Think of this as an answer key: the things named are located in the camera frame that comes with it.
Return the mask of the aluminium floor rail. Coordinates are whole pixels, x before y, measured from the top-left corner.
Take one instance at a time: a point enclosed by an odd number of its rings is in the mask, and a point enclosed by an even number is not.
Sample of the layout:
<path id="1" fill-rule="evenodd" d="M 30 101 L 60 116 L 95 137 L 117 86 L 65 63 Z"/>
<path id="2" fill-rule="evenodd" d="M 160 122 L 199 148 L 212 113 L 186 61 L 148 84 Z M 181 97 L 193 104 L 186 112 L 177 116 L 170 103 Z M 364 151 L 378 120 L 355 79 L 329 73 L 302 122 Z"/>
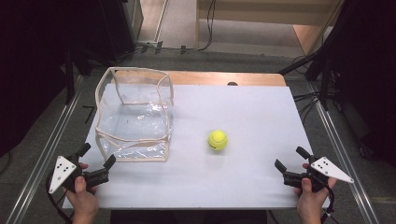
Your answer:
<path id="1" fill-rule="evenodd" d="M 36 160 L 30 161 L 31 168 L 27 166 L 24 167 L 26 171 L 29 171 L 29 176 L 25 178 L 25 182 L 23 183 L 21 191 L 17 197 L 17 201 L 13 204 L 12 210 L 7 216 L 5 224 L 21 224 L 37 190 L 39 189 L 40 183 L 45 176 L 50 160 L 55 153 L 62 134 L 64 133 L 64 129 L 75 110 L 80 97 L 81 87 L 84 85 L 84 82 L 85 78 L 83 76 L 78 76 L 76 81 L 73 83 L 75 95 L 71 97 L 68 104 L 62 105 L 62 111 L 56 117 L 56 123 L 53 125 L 51 133 L 43 147 L 40 147 L 38 150 L 31 147 L 31 151 L 37 151 L 39 156 Z"/>
<path id="2" fill-rule="evenodd" d="M 349 185 L 353 194 L 354 200 L 360 209 L 362 218 L 365 224 L 380 224 L 379 219 L 375 213 L 372 203 L 359 179 L 356 170 L 347 155 L 346 148 L 343 141 L 337 132 L 333 123 L 331 113 L 326 111 L 322 104 L 317 105 L 317 111 L 322 120 L 323 126 L 330 138 L 332 148 L 337 156 L 337 159 L 343 170 L 354 179 L 354 182 Z"/>

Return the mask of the white table mat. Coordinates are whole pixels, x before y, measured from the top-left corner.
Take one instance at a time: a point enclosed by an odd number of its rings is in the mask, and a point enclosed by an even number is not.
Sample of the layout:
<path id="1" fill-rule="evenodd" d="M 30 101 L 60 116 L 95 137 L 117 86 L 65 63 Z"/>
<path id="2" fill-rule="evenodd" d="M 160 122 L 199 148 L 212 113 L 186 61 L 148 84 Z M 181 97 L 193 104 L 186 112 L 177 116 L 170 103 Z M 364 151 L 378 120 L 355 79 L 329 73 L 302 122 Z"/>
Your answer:
<path id="1" fill-rule="evenodd" d="M 118 162 L 96 196 L 109 209 L 277 209 L 296 204 L 275 161 L 303 171 L 311 148 L 287 87 L 176 85 L 169 157 Z M 208 136 L 226 133 L 212 149 Z"/>

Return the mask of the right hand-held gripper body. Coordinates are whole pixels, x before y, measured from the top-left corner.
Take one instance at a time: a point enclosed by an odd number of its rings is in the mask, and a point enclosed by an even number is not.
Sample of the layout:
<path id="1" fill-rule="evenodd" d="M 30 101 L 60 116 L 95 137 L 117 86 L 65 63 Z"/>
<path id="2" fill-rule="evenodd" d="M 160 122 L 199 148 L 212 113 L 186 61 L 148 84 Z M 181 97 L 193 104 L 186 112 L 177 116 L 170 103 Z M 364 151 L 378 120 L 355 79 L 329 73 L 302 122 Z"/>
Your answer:
<path id="1" fill-rule="evenodd" d="M 347 175 L 326 157 L 309 162 L 306 171 L 300 174 L 289 172 L 285 167 L 282 167 L 282 175 L 285 185 L 299 189 L 302 187 L 302 179 L 308 178 L 311 181 L 312 190 L 314 192 L 326 188 L 330 177 L 347 183 L 354 182 L 352 177 Z"/>

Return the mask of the clear plastic bag beige trim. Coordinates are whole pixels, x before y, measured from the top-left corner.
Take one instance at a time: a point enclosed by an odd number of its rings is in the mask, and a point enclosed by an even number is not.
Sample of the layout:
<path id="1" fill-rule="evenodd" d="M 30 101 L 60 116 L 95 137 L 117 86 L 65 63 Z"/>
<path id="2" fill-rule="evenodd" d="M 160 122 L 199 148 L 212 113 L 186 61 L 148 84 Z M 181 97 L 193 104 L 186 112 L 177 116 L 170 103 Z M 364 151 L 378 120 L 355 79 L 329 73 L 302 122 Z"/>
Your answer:
<path id="1" fill-rule="evenodd" d="M 174 88 L 164 71 L 110 67 L 95 90 L 95 141 L 120 162 L 166 161 L 173 129 Z"/>

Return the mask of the person's right hand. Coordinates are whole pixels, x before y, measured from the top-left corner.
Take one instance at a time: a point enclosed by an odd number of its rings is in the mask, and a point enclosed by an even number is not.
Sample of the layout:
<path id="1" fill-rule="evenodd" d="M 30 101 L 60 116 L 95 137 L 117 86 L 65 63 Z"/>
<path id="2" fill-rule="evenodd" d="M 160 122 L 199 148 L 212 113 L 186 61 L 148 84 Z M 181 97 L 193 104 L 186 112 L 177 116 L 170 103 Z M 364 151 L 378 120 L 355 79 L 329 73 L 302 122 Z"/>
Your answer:
<path id="1" fill-rule="evenodd" d="M 312 183 L 309 178 L 302 179 L 302 188 L 295 190 L 300 197 L 297 201 L 297 212 L 300 217 L 320 217 L 321 208 L 326 198 L 329 196 L 329 191 L 324 188 L 318 192 L 312 190 Z"/>

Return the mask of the black curtain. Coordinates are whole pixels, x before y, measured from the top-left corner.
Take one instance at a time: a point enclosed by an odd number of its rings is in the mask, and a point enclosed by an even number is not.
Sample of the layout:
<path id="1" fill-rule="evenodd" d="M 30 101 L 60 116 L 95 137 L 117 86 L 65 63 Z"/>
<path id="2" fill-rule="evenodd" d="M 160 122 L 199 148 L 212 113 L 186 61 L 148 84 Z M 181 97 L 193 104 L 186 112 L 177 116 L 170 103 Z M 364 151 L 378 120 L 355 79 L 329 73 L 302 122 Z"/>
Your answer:
<path id="1" fill-rule="evenodd" d="M 361 155 L 396 167 L 396 0 L 345 0 L 329 39 L 338 99 Z"/>
<path id="2" fill-rule="evenodd" d="M 0 157 L 17 146 L 62 90 L 62 65 L 91 72 L 82 44 L 92 0 L 0 0 Z"/>

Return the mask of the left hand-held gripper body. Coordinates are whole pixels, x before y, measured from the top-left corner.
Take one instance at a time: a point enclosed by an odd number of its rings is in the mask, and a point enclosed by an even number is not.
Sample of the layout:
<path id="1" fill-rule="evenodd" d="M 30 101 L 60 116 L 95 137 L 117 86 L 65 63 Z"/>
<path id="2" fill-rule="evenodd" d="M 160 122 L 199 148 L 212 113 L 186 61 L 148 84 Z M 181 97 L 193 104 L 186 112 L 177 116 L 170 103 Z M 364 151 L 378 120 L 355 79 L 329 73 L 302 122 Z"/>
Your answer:
<path id="1" fill-rule="evenodd" d="M 68 157 L 59 156 L 57 158 L 49 182 L 49 194 L 53 194 L 59 187 L 75 192 L 75 180 L 79 176 L 85 179 L 87 191 L 109 180 L 109 161 L 104 164 L 102 169 L 86 172 L 79 164 L 80 157 L 82 157 L 81 153 L 74 153 Z"/>

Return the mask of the person's left hand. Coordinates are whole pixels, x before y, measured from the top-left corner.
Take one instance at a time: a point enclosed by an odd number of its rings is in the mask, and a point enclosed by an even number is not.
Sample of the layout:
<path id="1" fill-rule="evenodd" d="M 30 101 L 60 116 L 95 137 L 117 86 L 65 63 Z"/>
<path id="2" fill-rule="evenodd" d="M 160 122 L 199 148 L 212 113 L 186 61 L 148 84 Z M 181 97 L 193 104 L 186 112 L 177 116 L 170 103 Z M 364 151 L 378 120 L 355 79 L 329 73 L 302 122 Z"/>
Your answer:
<path id="1" fill-rule="evenodd" d="M 67 191 L 66 198 L 74 208 L 74 217 L 95 217 L 99 210 L 96 197 L 87 191 L 87 183 L 83 176 L 75 179 L 75 191 Z"/>

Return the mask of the yellow tennis ball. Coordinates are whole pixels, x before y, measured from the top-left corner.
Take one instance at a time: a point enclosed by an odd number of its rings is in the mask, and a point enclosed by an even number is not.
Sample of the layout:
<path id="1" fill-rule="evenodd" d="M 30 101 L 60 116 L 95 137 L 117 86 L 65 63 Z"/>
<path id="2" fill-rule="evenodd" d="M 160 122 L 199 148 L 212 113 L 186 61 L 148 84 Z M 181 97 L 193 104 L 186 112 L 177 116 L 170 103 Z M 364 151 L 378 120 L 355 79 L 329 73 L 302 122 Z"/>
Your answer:
<path id="1" fill-rule="evenodd" d="M 227 146 L 228 138 L 225 132 L 215 130 L 209 134 L 207 142 L 212 149 L 222 150 Z"/>

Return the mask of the black cabinet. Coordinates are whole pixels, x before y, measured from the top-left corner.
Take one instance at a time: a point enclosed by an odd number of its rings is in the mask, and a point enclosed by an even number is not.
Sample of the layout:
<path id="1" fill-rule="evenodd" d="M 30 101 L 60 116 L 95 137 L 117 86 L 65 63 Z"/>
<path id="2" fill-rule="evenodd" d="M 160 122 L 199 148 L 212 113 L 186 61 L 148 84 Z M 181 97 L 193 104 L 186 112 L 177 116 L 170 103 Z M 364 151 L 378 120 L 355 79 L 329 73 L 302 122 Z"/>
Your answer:
<path id="1" fill-rule="evenodd" d="M 110 59 L 135 51 L 144 21 L 140 0 L 100 0 L 105 16 L 106 34 L 110 41 Z"/>

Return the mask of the black metal stand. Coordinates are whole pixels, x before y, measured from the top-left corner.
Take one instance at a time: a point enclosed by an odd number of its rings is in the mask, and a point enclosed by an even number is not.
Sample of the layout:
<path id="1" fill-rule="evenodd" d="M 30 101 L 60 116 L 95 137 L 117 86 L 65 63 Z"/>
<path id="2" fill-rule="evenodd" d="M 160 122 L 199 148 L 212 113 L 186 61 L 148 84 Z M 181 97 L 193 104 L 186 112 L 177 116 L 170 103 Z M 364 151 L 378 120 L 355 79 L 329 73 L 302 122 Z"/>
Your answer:
<path id="1" fill-rule="evenodd" d="M 321 77 L 318 98 L 325 110 L 328 110 L 327 99 L 329 97 L 328 91 L 332 71 L 332 42 L 333 40 L 328 37 L 314 53 L 278 71 L 280 75 L 285 76 L 309 63 L 304 77 L 307 81 L 315 81 L 318 77 Z"/>

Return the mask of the light wooden furniture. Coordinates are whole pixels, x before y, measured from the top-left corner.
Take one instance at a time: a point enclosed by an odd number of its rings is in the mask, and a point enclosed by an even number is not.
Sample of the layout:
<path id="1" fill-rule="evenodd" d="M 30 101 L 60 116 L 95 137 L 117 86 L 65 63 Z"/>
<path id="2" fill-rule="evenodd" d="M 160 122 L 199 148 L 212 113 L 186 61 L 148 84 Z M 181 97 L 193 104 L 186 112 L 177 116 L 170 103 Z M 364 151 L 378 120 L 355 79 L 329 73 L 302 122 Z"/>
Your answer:
<path id="1" fill-rule="evenodd" d="M 305 55 L 317 50 L 345 0 L 216 0 L 215 18 L 291 24 Z"/>

